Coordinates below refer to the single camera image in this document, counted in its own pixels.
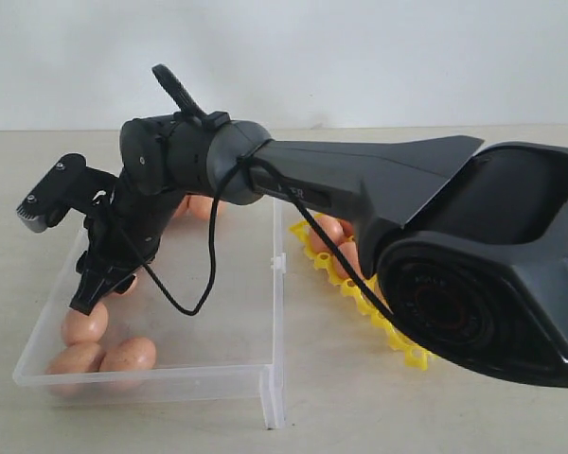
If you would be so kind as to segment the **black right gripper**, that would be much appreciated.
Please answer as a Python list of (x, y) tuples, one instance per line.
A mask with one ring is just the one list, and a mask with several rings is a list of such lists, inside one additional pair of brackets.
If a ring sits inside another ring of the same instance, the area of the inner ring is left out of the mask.
[(164, 223), (154, 215), (135, 215), (119, 218), (113, 225), (101, 215), (86, 217), (83, 227), (89, 244), (76, 264), (80, 282), (69, 307), (89, 316), (114, 287), (137, 274), (143, 260), (153, 260)]

